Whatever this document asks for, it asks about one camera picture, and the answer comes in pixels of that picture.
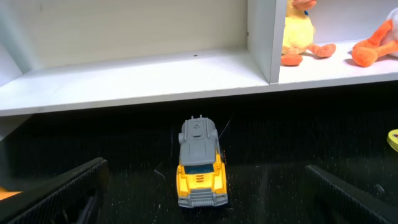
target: white plush toy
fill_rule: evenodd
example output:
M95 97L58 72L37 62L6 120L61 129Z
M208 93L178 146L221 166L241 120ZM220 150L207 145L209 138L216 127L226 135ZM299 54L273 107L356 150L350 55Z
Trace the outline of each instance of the white plush toy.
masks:
M371 66L385 55L398 57L398 8L391 11L371 38L356 44L352 54L354 61L363 67Z

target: yellow plush duck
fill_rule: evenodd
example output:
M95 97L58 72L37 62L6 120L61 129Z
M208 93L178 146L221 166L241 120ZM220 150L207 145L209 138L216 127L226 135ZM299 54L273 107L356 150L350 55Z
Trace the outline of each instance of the yellow plush duck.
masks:
M306 10L312 9L317 0L288 0L285 18L285 31L282 46L282 65L300 65L301 53L311 51L317 57L328 58L336 52L335 44L320 47L313 44L315 28Z

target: windshield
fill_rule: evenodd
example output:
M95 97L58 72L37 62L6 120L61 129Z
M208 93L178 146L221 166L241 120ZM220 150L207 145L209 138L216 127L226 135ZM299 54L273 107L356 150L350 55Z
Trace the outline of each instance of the windshield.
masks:
M200 165L200 166L185 166L185 174L206 174L214 172L212 164Z

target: toy car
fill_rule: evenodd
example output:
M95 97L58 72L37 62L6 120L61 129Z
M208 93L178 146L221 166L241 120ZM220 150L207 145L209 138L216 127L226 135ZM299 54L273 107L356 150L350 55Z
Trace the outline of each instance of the toy car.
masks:
M228 203L224 155L214 122L192 116L182 125L178 140L178 205L194 208Z

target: yellow plush body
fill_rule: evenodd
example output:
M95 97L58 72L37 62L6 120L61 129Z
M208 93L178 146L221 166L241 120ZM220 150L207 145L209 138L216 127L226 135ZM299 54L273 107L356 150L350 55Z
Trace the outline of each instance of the yellow plush body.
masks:
M314 33L311 19L305 14L286 17L282 54L289 49L298 49L298 54L305 52L313 44Z

